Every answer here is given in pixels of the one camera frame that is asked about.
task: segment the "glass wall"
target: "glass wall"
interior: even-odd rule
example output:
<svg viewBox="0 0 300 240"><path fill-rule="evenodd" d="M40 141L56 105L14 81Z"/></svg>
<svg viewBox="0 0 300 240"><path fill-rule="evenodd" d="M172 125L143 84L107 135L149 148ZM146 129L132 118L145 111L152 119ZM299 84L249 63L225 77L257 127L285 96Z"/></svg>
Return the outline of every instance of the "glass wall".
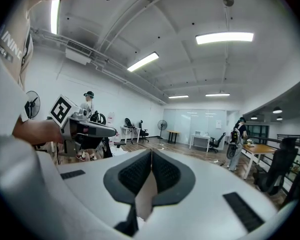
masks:
<svg viewBox="0 0 300 240"><path fill-rule="evenodd" d="M223 133L226 132L227 112L225 110L208 110L208 109L165 109L163 119L167 122L167 128L162 131L164 139L169 138L167 130L177 131L176 141L183 144L190 144L191 135L196 131L204 135L208 133L211 138L219 140ZM220 142L218 149L224 148L225 138ZM206 147L207 141L195 138L194 145Z"/></svg>
<svg viewBox="0 0 300 240"><path fill-rule="evenodd" d="M227 112L225 110L209 110L208 111L208 133L211 138L219 140L226 132ZM223 150L225 144L225 136L222 137L218 149Z"/></svg>

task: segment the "air vent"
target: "air vent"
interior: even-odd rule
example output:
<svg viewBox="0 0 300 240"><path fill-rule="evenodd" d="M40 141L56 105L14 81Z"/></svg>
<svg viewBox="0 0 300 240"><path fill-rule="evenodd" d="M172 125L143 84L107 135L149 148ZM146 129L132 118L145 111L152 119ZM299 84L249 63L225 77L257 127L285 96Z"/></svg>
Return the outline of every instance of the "air vent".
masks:
<svg viewBox="0 0 300 240"><path fill-rule="evenodd" d="M71 49L71 50L73 50L73 51L75 51L77 53L80 53L82 55L85 55L87 57L89 57L91 55L91 53L92 53L91 50L89 50L86 47L84 47L84 46L82 46L80 44L77 44L76 42L71 41L71 40L68 41L68 43L66 44L66 46L69 49Z"/></svg>

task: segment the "wooden floor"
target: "wooden floor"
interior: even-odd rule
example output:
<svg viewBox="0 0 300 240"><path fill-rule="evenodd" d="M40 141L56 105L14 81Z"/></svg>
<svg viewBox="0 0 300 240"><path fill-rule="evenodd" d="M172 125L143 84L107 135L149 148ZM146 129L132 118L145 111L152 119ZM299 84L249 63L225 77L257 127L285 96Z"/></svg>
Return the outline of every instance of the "wooden floor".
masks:
<svg viewBox="0 0 300 240"><path fill-rule="evenodd" d="M214 160L219 160L222 163L224 163L224 165L222 165L222 167L225 170L227 170L227 157L226 157L226 152L228 149L227 145L225 145L224 149L222 151L220 150L218 153L214 153L214 152L207 153L206 149L201 148L201 147L193 146L193 147L191 147L191 149L189 149L189 145L186 145L186 144L167 143L167 140L165 140L165 139L158 139L156 137L152 137L152 138L149 138L149 142L148 141L142 142L142 140L140 140L139 143L136 143L136 141L134 140L133 144L132 144L131 141L127 141L127 144L123 145L122 148L123 148L123 150L128 151L128 152L141 150L141 149L164 149L164 150L177 152L177 153L180 153L180 154L183 154L186 156L190 156L190 157L208 161L208 162L213 162ZM97 156L99 159L101 159L102 154L99 152L97 154ZM54 159L54 163L57 165L58 162L57 162L56 157L53 157L53 159ZM70 164L70 163L72 164L72 163L82 162L76 158L64 157L64 156L60 156L60 160L61 160L61 164ZM237 170L234 172L235 175L237 175L242 180L247 171L249 161L250 160L245 155L242 155L239 159ZM253 179L252 175L255 171L256 171L255 167L252 166L251 170L249 172L249 175L248 175L247 179L245 180L245 182L247 184L250 184L253 187L255 187L255 185L253 184L254 179ZM280 190L279 193L277 193L273 196L269 196L269 195L266 195L266 196L274 203L274 205L278 209L280 208L281 204L283 203L283 201L286 198L286 194L282 190Z"/></svg>

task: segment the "standing fan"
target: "standing fan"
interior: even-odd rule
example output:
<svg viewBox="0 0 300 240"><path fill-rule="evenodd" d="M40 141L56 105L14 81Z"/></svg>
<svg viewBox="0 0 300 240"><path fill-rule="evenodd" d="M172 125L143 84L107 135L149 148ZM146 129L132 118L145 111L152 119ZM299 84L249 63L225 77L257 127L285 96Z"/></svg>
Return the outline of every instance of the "standing fan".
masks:
<svg viewBox="0 0 300 240"><path fill-rule="evenodd" d="M28 91L26 95L28 95L29 99L26 102L24 109L28 118L33 119L39 113L40 98L38 94L33 90Z"/></svg>
<svg viewBox="0 0 300 240"><path fill-rule="evenodd" d="M158 137L158 139L161 139L161 140L163 139L163 138L161 138L161 132L162 132L162 130L167 129L167 126L168 126L168 124L165 120L160 120L158 122L158 128L160 129L160 137Z"/></svg>

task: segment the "sneaker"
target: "sneaker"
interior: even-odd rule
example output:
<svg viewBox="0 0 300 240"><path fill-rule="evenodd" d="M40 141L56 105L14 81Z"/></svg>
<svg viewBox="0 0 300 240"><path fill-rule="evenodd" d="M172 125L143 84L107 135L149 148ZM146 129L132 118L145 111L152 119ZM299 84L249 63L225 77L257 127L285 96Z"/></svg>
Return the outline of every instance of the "sneaker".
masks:
<svg viewBox="0 0 300 240"><path fill-rule="evenodd" d="M81 161L84 161L84 162L86 161L86 153L85 152L83 152L82 154L78 153L75 157Z"/></svg>
<svg viewBox="0 0 300 240"><path fill-rule="evenodd" d="M96 158L95 153L93 153L90 155L90 161L95 161L95 160L98 160L98 159Z"/></svg>

